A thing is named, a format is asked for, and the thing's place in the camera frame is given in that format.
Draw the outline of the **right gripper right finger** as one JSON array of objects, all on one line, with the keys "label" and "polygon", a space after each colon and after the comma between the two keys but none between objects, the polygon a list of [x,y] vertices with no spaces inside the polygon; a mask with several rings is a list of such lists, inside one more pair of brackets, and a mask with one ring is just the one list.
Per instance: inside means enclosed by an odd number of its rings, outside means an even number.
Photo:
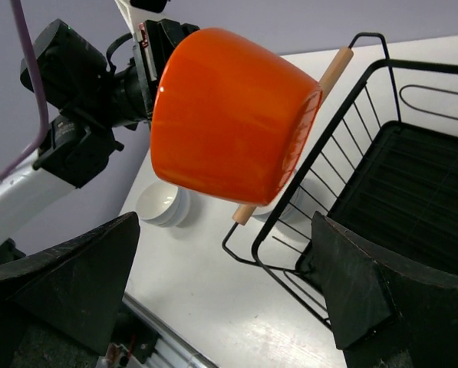
[{"label": "right gripper right finger", "polygon": [[316,212],[311,240],[349,367],[458,367],[458,275],[410,260]]}]

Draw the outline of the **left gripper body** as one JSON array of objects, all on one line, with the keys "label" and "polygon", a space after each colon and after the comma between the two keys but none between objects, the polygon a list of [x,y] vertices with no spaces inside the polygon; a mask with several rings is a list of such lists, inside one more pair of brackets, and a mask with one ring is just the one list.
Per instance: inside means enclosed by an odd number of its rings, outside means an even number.
[{"label": "left gripper body", "polygon": [[174,49],[199,26],[168,18],[146,20],[133,33],[133,59],[137,71],[138,91],[147,121],[152,120],[160,78]]}]

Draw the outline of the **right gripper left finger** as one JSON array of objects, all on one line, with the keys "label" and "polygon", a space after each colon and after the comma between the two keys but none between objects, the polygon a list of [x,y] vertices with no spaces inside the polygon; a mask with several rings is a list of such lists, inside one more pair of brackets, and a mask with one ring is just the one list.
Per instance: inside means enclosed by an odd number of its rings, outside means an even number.
[{"label": "right gripper left finger", "polygon": [[128,212],[0,264],[0,367],[93,367],[105,355],[140,237]]}]

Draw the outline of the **orange bowl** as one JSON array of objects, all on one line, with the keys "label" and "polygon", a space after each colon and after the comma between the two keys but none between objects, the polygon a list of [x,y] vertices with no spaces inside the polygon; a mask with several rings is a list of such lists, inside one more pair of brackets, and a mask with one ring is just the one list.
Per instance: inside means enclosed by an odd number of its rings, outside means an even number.
[{"label": "orange bowl", "polygon": [[151,123],[156,175],[231,202],[268,205],[315,120],[320,84],[262,46],[205,28],[174,50]]}]

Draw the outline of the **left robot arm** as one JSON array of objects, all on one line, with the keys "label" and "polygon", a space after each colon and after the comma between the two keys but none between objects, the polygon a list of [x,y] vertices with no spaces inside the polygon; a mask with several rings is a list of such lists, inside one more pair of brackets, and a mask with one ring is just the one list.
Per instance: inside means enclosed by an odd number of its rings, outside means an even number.
[{"label": "left robot arm", "polygon": [[62,20],[34,44],[47,102],[58,109],[44,141],[0,179],[0,247],[50,204],[88,184],[123,149],[115,127],[149,123],[160,76],[197,27],[147,20],[99,52]]}]

